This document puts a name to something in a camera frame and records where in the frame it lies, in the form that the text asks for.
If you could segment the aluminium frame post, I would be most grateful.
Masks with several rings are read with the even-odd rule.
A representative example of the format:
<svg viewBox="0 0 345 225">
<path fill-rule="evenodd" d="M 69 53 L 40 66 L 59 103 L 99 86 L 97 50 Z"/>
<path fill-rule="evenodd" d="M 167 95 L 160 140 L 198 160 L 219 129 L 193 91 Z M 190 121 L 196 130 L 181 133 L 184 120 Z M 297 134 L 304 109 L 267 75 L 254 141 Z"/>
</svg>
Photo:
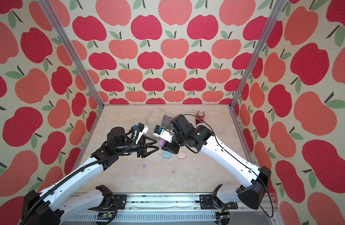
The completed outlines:
<svg viewBox="0 0 345 225">
<path fill-rule="evenodd" d="M 234 93 L 233 99 L 229 105 L 229 110 L 232 111 L 236 105 L 236 103 L 239 100 L 239 97 L 241 97 L 242 91 L 247 83 L 247 80 L 249 78 L 249 76 L 252 74 L 252 70 L 255 67 L 258 58 L 260 57 L 260 53 L 263 51 L 263 48 L 267 46 L 267 40 L 278 20 L 278 18 L 281 15 L 281 11 L 284 8 L 284 5 L 288 2 L 288 1 L 274 1 L 275 5 L 272 7 L 271 13 L 267 19 L 267 22 L 262 30 L 261 36 L 257 41 L 257 44 L 254 48 L 254 51 L 252 53 L 252 56 L 249 60 L 249 63 L 246 67 L 246 69 L 243 72 L 242 78 L 240 80 L 239 86 L 237 88 L 237 90 Z"/>
<path fill-rule="evenodd" d="M 84 83 L 87 86 L 87 89 L 93 96 L 94 100 L 96 101 L 98 108 L 103 109 L 104 103 L 100 94 L 98 93 L 89 73 L 87 72 L 85 66 L 83 65 L 77 50 L 75 49 L 73 43 L 69 39 L 62 23 L 59 20 L 57 13 L 55 12 L 52 4 L 50 1 L 38 1 L 39 5 L 41 6 L 45 16 L 49 20 L 50 24 L 54 28 L 55 32 L 57 33 L 58 38 L 61 40 L 62 44 L 67 51 L 67 54 L 71 58 L 73 64 L 75 65 L 77 71 L 81 75 Z"/>
</svg>

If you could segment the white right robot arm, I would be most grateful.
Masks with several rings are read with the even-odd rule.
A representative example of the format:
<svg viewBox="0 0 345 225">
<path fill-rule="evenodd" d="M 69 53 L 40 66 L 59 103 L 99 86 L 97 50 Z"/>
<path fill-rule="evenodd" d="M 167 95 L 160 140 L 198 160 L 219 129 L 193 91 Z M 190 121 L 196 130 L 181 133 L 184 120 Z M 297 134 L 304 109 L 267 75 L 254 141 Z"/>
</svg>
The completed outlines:
<svg viewBox="0 0 345 225">
<path fill-rule="evenodd" d="M 240 182 L 240 187 L 235 191 L 239 200 L 253 210 L 259 209 L 270 184 L 269 168 L 258 167 L 244 160 L 223 144 L 212 127 L 204 122 L 193 126 L 185 115 L 179 114 L 170 124 L 171 131 L 157 125 L 153 132 L 156 137 L 165 140 L 162 146 L 164 151 L 177 154 L 180 147 L 185 146 L 189 150 L 196 149 L 195 153 L 202 152 L 212 157 Z"/>
</svg>

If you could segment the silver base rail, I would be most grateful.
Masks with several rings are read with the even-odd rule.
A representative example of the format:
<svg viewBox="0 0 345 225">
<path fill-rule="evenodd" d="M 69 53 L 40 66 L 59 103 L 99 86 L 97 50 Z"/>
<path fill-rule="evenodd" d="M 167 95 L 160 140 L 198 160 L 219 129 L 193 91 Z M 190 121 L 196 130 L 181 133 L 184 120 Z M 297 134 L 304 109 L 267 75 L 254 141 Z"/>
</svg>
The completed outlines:
<svg viewBox="0 0 345 225">
<path fill-rule="evenodd" d="M 265 197 L 253 210 L 237 198 L 224 209 L 213 205 L 211 193 L 118 193 L 118 212 L 86 210 L 66 225 L 281 225 L 277 207 Z"/>
</svg>

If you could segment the purple earbud charging case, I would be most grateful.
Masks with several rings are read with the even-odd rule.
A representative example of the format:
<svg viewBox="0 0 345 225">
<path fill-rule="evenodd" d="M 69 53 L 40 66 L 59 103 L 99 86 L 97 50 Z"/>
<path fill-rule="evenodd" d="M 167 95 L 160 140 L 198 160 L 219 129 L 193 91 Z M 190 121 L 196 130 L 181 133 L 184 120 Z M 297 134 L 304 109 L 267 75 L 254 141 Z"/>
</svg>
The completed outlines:
<svg viewBox="0 0 345 225">
<path fill-rule="evenodd" d="M 158 145 L 159 145 L 160 147 L 163 147 L 163 146 L 165 145 L 165 143 L 166 143 L 166 140 L 161 139 L 161 140 L 159 140 Z"/>
</svg>

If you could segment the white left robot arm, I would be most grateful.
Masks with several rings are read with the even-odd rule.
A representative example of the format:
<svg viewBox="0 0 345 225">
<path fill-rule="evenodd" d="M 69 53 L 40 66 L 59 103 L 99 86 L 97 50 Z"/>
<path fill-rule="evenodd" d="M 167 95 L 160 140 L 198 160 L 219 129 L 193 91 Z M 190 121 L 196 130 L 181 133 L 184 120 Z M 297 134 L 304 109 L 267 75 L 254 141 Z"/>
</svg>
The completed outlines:
<svg viewBox="0 0 345 225">
<path fill-rule="evenodd" d="M 25 195 L 22 225 L 60 225 L 63 221 L 86 210 L 103 212 L 110 223 L 121 206 L 113 192 L 104 185 L 92 192 L 68 201 L 68 198 L 89 180 L 106 171 L 120 156 L 136 153 L 145 158 L 159 150 L 157 140 L 146 136 L 148 127 L 134 125 L 129 132 L 115 127 L 107 135 L 107 140 L 81 166 L 53 185 L 40 192 L 30 191 Z"/>
</svg>

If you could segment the left aluminium frame post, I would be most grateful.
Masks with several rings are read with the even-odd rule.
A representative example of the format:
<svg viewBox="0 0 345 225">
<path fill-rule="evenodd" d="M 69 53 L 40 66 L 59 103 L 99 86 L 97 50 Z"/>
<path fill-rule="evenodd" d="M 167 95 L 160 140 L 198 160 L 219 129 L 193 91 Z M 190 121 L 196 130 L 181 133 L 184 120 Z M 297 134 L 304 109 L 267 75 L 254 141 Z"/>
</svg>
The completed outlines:
<svg viewBox="0 0 345 225">
<path fill-rule="evenodd" d="M 57 13 L 55 12 L 52 4 L 50 1 L 38 1 L 39 5 L 41 6 L 45 16 L 49 20 L 50 24 L 54 28 L 55 32 L 57 33 L 58 38 L 61 40 L 62 44 L 67 51 L 67 54 L 71 58 L 73 64 L 75 65 L 77 71 L 81 75 L 84 83 L 87 86 L 87 89 L 93 96 L 94 100 L 96 101 L 98 108 L 103 109 L 104 103 L 100 94 L 98 93 L 89 73 L 87 72 L 85 66 L 83 65 L 77 50 L 75 49 L 73 43 L 69 39 L 62 23 L 59 20 Z"/>
</svg>

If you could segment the blue earbud charging case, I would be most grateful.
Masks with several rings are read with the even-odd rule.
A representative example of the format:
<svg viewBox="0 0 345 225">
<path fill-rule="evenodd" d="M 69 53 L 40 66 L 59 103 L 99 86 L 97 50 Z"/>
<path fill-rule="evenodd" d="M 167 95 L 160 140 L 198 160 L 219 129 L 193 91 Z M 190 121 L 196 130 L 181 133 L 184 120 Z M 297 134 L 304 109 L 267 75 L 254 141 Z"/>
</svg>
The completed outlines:
<svg viewBox="0 0 345 225">
<path fill-rule="evenodd" d="M 172 154 L 169 153 L 169 152 L 163 152 L 163 153 L 162 153 L 162 157 L 163 157 L 163 158 L 169 159 L 169 158 L 171 158 L 171 156 L 172 156 Z"/>
</svg>

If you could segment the red cola can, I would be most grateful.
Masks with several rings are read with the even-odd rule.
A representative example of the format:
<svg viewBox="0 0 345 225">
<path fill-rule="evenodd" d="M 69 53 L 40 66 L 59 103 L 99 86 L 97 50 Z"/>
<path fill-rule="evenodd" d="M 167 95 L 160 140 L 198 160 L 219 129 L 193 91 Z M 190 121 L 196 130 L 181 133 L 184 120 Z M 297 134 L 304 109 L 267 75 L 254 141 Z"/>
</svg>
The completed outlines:
<svg viewBox="0 0 345 225">
<path fill-rule="evenodd" d="M 201 110 L 199 110 L 196 113 L 196 125 L 199 123 L 204 123 L 205 113 Z"/>
</svg>

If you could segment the pink earbud charging case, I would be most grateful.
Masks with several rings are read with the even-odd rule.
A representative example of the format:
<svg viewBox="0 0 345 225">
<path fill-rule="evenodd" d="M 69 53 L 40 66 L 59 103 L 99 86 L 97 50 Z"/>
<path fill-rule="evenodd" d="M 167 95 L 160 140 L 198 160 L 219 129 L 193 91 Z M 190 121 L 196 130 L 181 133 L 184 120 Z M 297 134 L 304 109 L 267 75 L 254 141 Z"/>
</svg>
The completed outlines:
<svg viewBox="0 0 345 225">
<path fill-rule="evenodd" d="M 184 159 L 186 157 L 187 157 L 187 154 L 185 152 L 179 152 L 177 154 L 177 158 L 179 158 L 179 159 Z"/>
</svg>

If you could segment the right aluminium frame post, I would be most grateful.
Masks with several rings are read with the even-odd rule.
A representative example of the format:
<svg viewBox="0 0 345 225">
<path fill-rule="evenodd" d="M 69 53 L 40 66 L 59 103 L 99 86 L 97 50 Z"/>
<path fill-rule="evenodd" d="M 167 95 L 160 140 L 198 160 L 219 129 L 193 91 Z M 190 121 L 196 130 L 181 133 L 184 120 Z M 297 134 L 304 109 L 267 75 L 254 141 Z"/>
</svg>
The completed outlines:
<svg viewBox="0 0 345 225">
<path fill-rule="evenodd" d="M 252 74 L 252 70 L 255 67 L 258 58 L 260 57 L 260 53 L 263 51 L 263 48 L 267 46 L 267 40 L 278 20 L 278 18 L 281 15 L 281 11 L 284 8 L 284 5 L 288 2 L 288 1 L 274 1 L 275 5 L 272 7 L 271 13 L 267 19 L 267 22 L 262 30 L 261 36 L 257 41 L 257 44 L 254 48 L 254 51 L 252 53 L 252 56 L 249 60 L 249 63 L 246 67 L 246 69 L 243 72 L 242 78 L 240 80 L 239 86 L 237 88 L 237 90 L 234 93 L 233 99 L 229 105 L 229 110 L 232 111 L 236 105 L 236 103 L 239 100 L 239 97 L 241 97 L 242 91 L 247 83 L 247 80 L 249 78 L 249 76 Z"/>
</svg>

